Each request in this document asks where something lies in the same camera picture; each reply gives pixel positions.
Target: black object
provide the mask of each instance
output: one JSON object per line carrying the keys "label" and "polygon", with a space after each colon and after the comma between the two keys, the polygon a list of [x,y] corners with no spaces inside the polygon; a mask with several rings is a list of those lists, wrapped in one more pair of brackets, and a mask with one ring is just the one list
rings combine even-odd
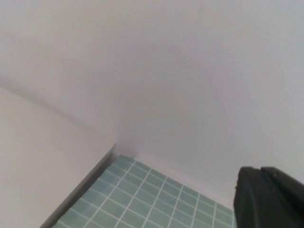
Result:
{"label": "black object", "polygon": [[272,167],[243,167],[234,198],[237,228],[304,228],[304,185]]}

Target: white baseboard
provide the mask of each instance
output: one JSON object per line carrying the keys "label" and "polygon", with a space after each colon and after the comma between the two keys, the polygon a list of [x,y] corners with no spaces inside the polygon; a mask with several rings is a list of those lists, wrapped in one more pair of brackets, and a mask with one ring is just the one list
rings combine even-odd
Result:
{"label": "white baseboard", "polygon": [[147,153],[140,153],[135,159],[233,210],[233,202],[231,200],[214,194],[189,176],[172,169],[168,164],[162,161],[162,159]]}

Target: white wall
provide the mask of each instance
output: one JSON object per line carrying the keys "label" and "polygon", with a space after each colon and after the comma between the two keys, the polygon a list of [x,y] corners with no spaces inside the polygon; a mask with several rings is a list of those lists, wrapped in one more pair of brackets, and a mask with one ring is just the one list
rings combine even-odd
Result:
{"label": "white wall", "polygon": [[231,202],[238,169],[304,182],[300,0],[43,0],[0,7],[0,75]]}
{"label": "white wall", "polygon": [[0,89],[0,221],[38,228],[113,141]]}

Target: tile floor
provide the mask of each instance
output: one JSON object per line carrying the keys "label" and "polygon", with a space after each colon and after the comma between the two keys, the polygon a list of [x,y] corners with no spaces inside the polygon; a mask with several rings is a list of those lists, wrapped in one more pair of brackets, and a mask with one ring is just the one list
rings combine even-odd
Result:
{"label": "tile floor", "polygon": [[53,228],[236,228],[233,211],[120,156]]}

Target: bathroom wall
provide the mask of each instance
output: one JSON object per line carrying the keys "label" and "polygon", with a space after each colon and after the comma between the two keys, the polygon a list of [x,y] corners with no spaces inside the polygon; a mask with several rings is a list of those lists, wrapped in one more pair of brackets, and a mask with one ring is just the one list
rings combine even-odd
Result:
{"label": "bathroom wall", "polygon": [[303,10],[300,0],[5,0],[1,83],[231,203],[244,165],[304,182]]}

